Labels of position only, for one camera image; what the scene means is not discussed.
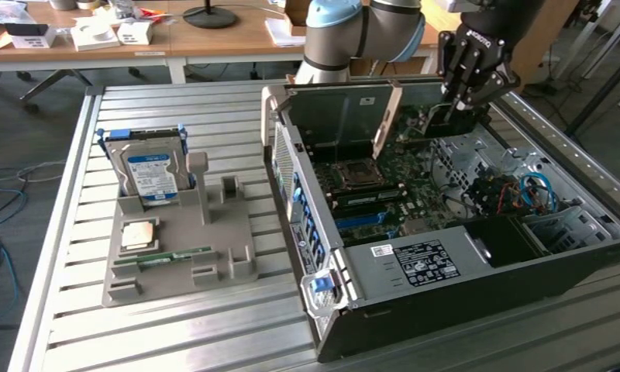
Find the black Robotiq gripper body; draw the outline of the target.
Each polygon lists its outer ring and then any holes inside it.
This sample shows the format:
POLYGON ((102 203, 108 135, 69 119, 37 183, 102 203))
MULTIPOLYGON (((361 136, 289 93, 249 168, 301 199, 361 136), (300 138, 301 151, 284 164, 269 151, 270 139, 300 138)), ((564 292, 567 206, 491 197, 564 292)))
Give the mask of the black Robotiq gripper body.
POLYGON ((452 32, 452 76, 484 78, 499 71, 517 77, 513 54, 544 6, 543 1, 473 1, 452 32))

